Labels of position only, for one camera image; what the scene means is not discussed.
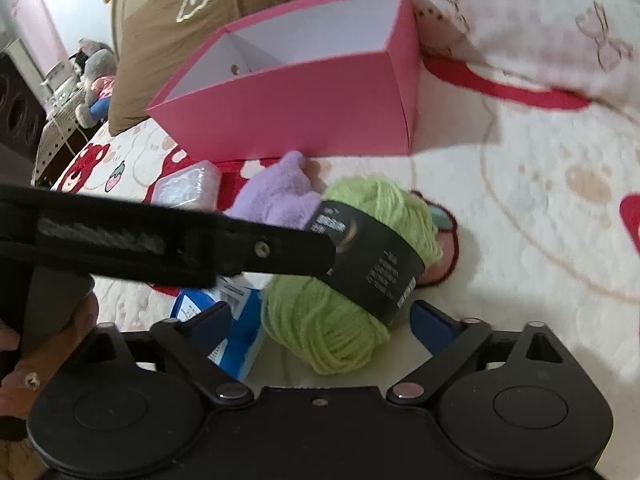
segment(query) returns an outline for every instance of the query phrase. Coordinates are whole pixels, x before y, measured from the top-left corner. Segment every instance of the bed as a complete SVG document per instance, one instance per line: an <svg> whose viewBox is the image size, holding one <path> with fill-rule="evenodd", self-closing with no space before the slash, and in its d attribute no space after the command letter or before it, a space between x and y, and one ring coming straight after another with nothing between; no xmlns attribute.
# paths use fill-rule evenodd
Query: bed
<svg viewBox="0 0 640 480"><path fill-rule="evenodd" d="M113 1L113 39L146 0ZM413 154L324 158L319 179L384 173L445 205L459 223L460 260L443 284L415 293L453 317L519 330L548 323L609 401L616 421L598 470L640 479L640 257L618 209L640 190L640 127L609 106L505 70L425 57ZM105 125L56 188L148 202L154 183L192 163L149 119L111 138ZM220 165L221 208L269 161ZM100 321L145 330L173 291L97 278ZM319 377L266 340L254 388L376 384L387 388L429 357L408 325L367 367Z"/></svg>

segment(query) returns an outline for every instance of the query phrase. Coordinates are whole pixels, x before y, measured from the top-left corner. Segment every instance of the pillow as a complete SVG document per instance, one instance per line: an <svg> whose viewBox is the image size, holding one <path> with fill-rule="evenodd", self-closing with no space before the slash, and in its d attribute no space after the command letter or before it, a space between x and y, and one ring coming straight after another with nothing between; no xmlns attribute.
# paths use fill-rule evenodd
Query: pillow
<svg viewBox="0 0 640 480"><path fill-rule="evenodd" d="M428 54L600 99L640 122L640 0L414 0Z"/></svg>
<svg viewBox="0 0 640 480"><path fill-rule="evenodd" d="M123 26L109 107L115 136L148 117L146 106L217 28L289 0L149 0Z"/></svg>

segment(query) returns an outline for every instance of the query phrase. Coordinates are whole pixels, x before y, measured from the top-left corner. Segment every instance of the pink shirt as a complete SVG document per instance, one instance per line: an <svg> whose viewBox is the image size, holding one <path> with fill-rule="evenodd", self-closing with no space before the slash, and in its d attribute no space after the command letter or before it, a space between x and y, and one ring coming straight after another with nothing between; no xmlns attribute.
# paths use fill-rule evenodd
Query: pink shirt
<svg viewBox="0 0 640 480"><path fill-rule="evenodd" d="M116 81L116 76L114 75L106 75L104 77L98 78L94 81L94 84L91 85L91 90L94 92L100 92L98 95L98 99L104 99L105 97L111 97L113 94L113 84Z"/></svg>

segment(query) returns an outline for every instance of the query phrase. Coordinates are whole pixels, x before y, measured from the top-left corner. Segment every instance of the purple star plush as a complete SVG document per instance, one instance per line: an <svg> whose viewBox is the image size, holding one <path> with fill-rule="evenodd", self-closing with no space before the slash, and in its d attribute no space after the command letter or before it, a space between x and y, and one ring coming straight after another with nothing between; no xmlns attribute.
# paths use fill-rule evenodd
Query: purple star plush
<svg viewBox="0 0 640 480"><path fill-rule="evenodd" d="M303 172L306 158L289 152L256 174L225 214L249 222L303 229L321 202Z"/></svg>

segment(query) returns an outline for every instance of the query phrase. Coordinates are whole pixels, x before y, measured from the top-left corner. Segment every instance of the brown pillow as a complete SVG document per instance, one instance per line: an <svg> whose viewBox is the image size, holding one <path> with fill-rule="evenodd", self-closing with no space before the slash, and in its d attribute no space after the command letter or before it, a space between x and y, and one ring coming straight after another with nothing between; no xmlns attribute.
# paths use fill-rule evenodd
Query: brown pillow
<svg viewBox="0 0 640 480"><path fill-rule="evenodd" d="M210 0L177 22L185 0L149 0L124 23L118 73L109 106L112 136L148 117L146 106L187 58L222 25L289 0Z"/></svg>

